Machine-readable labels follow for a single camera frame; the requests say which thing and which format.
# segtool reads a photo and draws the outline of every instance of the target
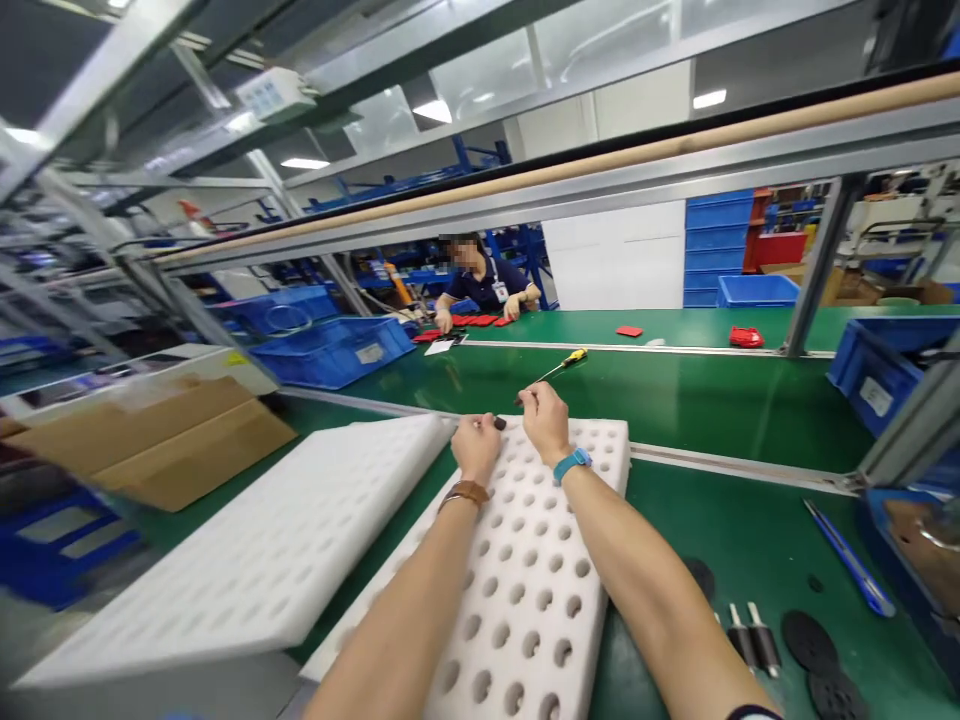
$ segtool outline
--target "ceiling light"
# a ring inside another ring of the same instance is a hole
[[[328,163],[326,160],[310,160],[309,158],[290,158],[280,163],[284,167],[295,167],[301,170],[320,170],[325,168]]]
[[[697,95],[697,97],[693,99],[693,109],[700,110],[705,107],[710,107],[711,105],[719,105],[726,99],[726,90],[714,90],[712,93]]]
[[[39,145],[40,133],[36,130],[24,130],[23,128],[7,128],[7,133],[17,142],[25,145]]]
[[[248,130],[253,129],[253,113],[249,110],[245,113],[237,115],[235,118],[232,118],[224,127],[228,132],[232,132],[236,135],[245,133]]]
[[[450,108],[443,100],[433,100],[420,107],[415,107],[413,111],[417,115],[428,117],[437,122],[453,122],[453,116],[450,115]]]

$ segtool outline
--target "brown leather watch strap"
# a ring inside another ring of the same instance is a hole
[[[490,500],[490,495],[487,493],[487,490],[483,487],[483,485],[478,485],[477,483],[469,480],[461,480],[452,488],[450,488],[447,496],[443,499],[443,502],[440,503],[440,510],[443,510],[443,506],[454,498],[465,498],[467,500],[472,500],[477,508],[483,508],[484,504]]]

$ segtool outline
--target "teal smartwatch band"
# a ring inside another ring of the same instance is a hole
[[[574,465],[585,465],[586,467],[590,467],[593,465],[593,460],[587,454],[586,450],[583,448],[577,448],[573,451],[573,455],[568,455],[557,463],[557,466],[553,469],[553,484],[557,487],[560,487],[560,483],[563,481],[563,476],[566,475],[567,471]]]

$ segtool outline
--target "yellow screwdriver handle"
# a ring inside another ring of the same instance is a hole
[[[570,357],[563,361],[564,367],[570,367],[574,363],[580,362],[587,356],[587,349],[580,348],[579,350],[574,350],[570,353]]]

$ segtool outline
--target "white foam tray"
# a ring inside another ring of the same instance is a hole
[[[312,433],[17,686],[301,643],[453,429],[418,415]]]
[[[587,715],[607,602],[576,518],[517,417],[504,418],[500,457],[470,552],[467,587],[427,701],[426,720]],[[571,420],[571,441],[623,495],[627,423]],[[423,539],[454,473],[300,674],[323,680],[376,596]]]

